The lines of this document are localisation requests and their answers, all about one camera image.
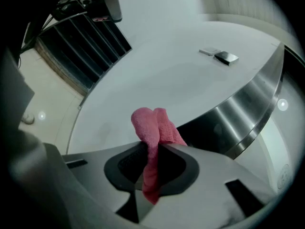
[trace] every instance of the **pink towel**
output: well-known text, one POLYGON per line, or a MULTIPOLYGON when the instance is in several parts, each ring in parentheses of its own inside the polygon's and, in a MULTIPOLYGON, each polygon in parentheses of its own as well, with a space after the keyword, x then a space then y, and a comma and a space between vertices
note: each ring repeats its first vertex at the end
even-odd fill
POLYGON ((139 108, 132 114, 132 124, 141 141, 148 146, 148 162, 143 171, 142 191, 153 204, 159 199, 158 144, 177 143, 186 145, 165 109, 139 108))

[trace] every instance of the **black rubber cutout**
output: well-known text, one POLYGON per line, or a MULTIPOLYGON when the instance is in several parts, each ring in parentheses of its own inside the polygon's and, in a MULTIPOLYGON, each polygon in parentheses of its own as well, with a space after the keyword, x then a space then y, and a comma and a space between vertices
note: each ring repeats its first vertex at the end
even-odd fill
MULTIPOLYGON (((130 192, 129 200, 117 214, 132 222, 139 222, 135 201, 135 183, 147 164, 147 145, 139 143, 110 158, 105 166, 105 176, 118 190, 130 192)), ((170 146, 159 145, 158 178, 159 196, 180 194, 198 177, 199 165, 190 155, 170 146)))
POLYGON ((66 165, 69 169, 72 169, 72 168, 76 168, 76 167, 79 167, 79 166, 83 166, 87 163, 88 162, 84 159, 78 159, 78 160, 73 160, 73 161, 66 162, 66 165))
POLYGON ((250 192, 240 180, 227 182, 226 187, 238 203, 246 217, 259 211, 263 204, 250 192))

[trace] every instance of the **cable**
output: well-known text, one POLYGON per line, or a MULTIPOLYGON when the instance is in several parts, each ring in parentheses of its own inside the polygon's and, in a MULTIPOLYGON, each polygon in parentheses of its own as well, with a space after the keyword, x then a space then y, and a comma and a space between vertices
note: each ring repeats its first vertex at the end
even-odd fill
MULTIPOLYGON (((64 6, 64 5, 66 5, 67 3, 69 3, 70 1, 71 1, 71 0, 67 0, 65 3, 62 3, 61 5, 64 6)), ((42 29, 41 29, 41 32, 46 28, 46 26, 51 22, 52 19, 53 19, 53 16, 44 24, 44 26, 43 26, 42 29)), ((21 48, 20 54, 23 53, 23 52, 25 52, 25 51, 27 51, 27 50, 29 49, 28 46, 31 45, 31 43, 33 42, 33 40, 35 40, 38 36, 39 36, 39 35, 32 37, 32 38, 29 40, 29 42, 28 42, 27 44, 25 44, 25 45, 21 48)))
POLYGON ((71 4, 71 3, 73 3, 73 2, 75 2, 75 1, 67 0, 65 3, 58 4, 58 5, 56 6, 56 8, 63 7, 63 6, 65 6, 65 5, 71 4))

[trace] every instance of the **stainless steel panel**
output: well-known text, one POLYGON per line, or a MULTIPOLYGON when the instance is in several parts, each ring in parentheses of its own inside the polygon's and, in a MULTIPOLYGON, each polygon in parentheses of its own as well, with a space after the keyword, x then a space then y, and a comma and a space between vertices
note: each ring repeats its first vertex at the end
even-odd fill
POLYGON ((187 144, 210 148, 230 158, 240 155, 260 133, 275 107, 283 62, 284 45, 281 43, 243 88, 214 109, 178 128, 187 144))

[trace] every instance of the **floor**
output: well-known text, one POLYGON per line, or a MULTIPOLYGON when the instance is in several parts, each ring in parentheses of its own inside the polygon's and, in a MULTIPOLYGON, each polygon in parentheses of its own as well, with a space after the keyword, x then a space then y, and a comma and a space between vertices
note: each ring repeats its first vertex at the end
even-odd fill
POLYGON ((20 129, 56 145, 61 154, 66 154, 83 96, 68 86, 34 49, 20 58, 20 71, 35 92, 26 110, 35 121, 31 125, 21 122, 20 129))

